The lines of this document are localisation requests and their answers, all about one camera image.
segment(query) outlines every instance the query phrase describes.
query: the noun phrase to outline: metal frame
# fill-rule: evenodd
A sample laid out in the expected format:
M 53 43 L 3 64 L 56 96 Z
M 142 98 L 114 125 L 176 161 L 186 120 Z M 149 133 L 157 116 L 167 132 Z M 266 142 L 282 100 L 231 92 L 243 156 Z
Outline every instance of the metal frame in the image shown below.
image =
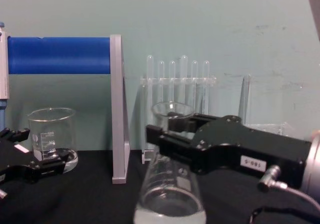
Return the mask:
M 121 35 L 110 36 L 113 184 L 127 182 L 130 156 L 124 56 Z
M 8 33 L 0 22 L 0 131 L 6 126 L 5 108 L 9 99 Z

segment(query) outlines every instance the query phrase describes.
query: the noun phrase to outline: black tablecloth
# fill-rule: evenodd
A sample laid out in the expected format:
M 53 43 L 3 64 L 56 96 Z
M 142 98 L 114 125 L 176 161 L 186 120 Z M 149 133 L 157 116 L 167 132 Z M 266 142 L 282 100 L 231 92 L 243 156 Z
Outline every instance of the black tablecloth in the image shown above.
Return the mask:
M 0 202 L 0 224 L 133 224 L 139 190 L 147 169 L 141 152 L 131 152 L 127 184 L 112 184 L 111 151 L 80 151 L 77 167 L 64 175 L 30 185 L 1 186 L 8 198 Z M 263 205 L 314 208 L 290 194 L 257 191 L 257 179 L 229 170 L 198 177 L 208 224 L 246 224 L 251 211 Z M 257 224 L 306 224 L 298 218 L 262 214 Z

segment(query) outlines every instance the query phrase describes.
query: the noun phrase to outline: label sticker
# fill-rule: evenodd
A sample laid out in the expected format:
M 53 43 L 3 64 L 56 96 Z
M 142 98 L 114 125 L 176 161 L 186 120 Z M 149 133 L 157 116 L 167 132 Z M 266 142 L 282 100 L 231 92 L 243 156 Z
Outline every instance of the label sticker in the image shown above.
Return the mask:
M 267 168 L 267 162 L 244 155 L 241 156 L 240 165 L 260 172 L 265 172 Z
M 23 146 L 21 146 L 20 144 L 17 144 L 14 146 L 15 148 L 18 148 L 20 151 L 24 152 L 24 153 L 28 153 L 29 150 Z
M 5 174 L 1 175 L 1 176 L 0 176 L 0 182 L 2 182 L 5 178 L 6 178 L 6 175 L 5 175 Z

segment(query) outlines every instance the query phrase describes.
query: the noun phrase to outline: cable connector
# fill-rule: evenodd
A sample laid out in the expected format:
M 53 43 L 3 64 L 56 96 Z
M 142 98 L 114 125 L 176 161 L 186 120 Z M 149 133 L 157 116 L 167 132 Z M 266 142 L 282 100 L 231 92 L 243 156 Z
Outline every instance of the cable connector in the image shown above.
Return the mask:
M 278 177 L 281 174 L 281 169 L 277 165 L 272 165 L 269 167 L 264 176 L 260 179 L 258 183 L 258 189 L 261 192 L 268 192 L 269 189 L 274 186 L 274 185 L 280 185 L 280 182 L 277 182 Z

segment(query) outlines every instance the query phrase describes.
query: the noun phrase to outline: metal stand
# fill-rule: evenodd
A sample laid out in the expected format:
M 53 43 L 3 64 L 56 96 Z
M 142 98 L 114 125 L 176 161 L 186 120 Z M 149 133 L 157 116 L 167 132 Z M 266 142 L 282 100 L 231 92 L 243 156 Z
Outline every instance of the metal stand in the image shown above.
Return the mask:
M 110 36 L 113 184 L 127 181 L 130 156 L 124 56 L 121 35 Z
M 130 143 L 121 35 L 8 38 L 3 27 L 0 22 L 0 127 L 5 125 L 9 74 L 111 74 L 112 182 L 126 183 Z

